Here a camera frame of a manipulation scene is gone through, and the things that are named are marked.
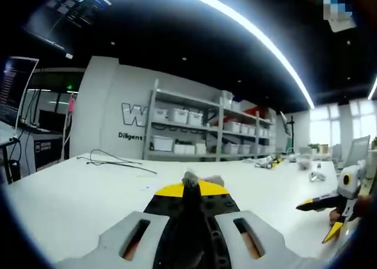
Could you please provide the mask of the person's right hand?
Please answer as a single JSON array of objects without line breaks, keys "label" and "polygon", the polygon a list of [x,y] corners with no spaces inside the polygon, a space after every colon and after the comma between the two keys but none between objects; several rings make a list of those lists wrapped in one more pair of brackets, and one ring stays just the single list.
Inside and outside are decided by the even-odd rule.
[{"label": "person's right hand", "polygon": [[[353,214],[349,221],[353,221],[356,218],[363,217],[373,202],[373,196],[371,195],[359,195],[356,204],[353,208]],[[342,208],[337,207],[329,213],[329,225],[334,225],[342,214]]]}]

